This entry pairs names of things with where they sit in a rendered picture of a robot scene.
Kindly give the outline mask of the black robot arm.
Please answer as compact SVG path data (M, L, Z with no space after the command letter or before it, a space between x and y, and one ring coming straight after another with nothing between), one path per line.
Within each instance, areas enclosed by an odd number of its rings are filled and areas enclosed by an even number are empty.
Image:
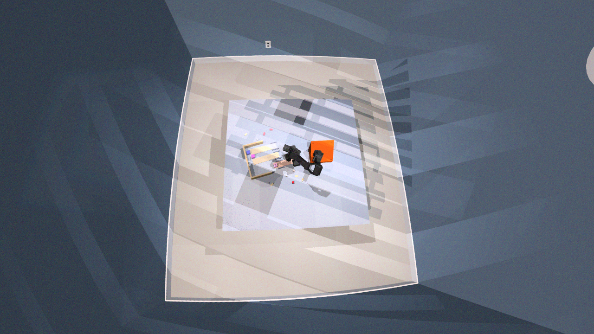
M303 159L300 156L301 150L298 150L298 148L293 148L293 147L285 144L284 145L284 148L283 148L283 151L288 152L288 154L285 154L284 155L285 156L285 159L287 161L291 161L291 159L292 160L296 160L296 161L298 161L298 163L300 165L302 165L304 167L305 170L308 170L310 174L313 174L315 176L320 176L321 170L323 169L323 166L321 165L321 159L322 159L322 157L324 155L321 152L321 150L315 150L314 153L313 153L313 156L314 156L313 161L315 163L309 163L305 159ZM309 169L309 167L311 165L315 165L315 168L314 168L313 172L310 171L310 169Z

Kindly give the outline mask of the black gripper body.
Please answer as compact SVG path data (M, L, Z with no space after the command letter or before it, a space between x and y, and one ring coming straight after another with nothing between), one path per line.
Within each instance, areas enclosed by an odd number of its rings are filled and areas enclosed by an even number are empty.
M295 148L296 146L295 146L295 145L293 145L293 146L291 146L291 147ZM294 166L299 166L300 164L298 163L298 161L294 160L294 161L293 161L293 165L294 165Z

